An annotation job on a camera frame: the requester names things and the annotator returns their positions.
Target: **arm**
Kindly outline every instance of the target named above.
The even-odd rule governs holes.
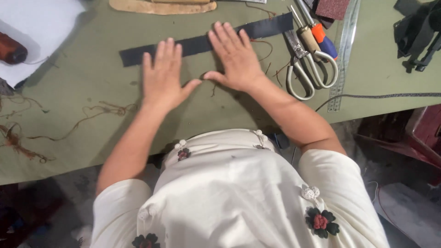
[[[244,30],[236,34],[229,23],[214,24],[209,39],[224,65],[225,74],[209,71],[212,79],[248,93],[279,124],[303,153],[309,149],[333,150],[346,155],[335,132],[319,114],[275,86],[263,73]]]
[[[98,176],[97,195],[114,183],[141,176],[150,146],[165,116],[201,83],[191,80],[181,87],[181,59],[182,46],[175,46],[171,38],[159,42],[154,65],[150,54],[144,54],[142,106],[104,163]]]

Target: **black leather strip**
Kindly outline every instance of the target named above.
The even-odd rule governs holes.
[[[272,19],[264,19],[253,23],[235,28],[236,31],[244,29],[248,36],[253,39],[265,38],[285,31],[294,29],[292,22],[292,13],[279,15]],[[207,35],[176,41],[182,45],[182,56],[189,56],[198,53],[211,51],[213,48],[208,40]],[[146,45],[136,48],[120,51],[121,59],[124,67],[142,64],[142,54],[150,53],[155,56],[156,44]]]

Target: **white shirt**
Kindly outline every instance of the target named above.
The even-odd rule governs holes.
[[[178,149],[167,156],[153,195],[130,179],[96,198],[93,248],[131,248],[149,233],[154,248],[389,247],[360,168],[347,156],[309,150],[297,172],[270,141],[244,129],[200,135],[184,147],[190,157],[177,161]],[[310,186],[320,190],[317,203],[302,197]],[[332,212],[340,233],[314,235],[305,221],[310,207]]]

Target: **wooden handle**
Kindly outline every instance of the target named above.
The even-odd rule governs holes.
[[[315,41],[314,36],[312,35],[311,29],[305,28],[301,30],[300,37],[302,38],[303,45],[306,46],[307,50],[312,54],[314,61],[319,62],[321,59],[314,55],[315,51],[321,51],[320,47]]]
[[[153,3],[167,4],[207,4],[210,0],[151,0]]]

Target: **tan leather piece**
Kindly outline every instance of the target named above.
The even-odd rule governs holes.
[[[216,2],[208,4],[163,4],[142,0],[109,0],[112,8],[121,11],[156,15],[196,14],[216,9]]]

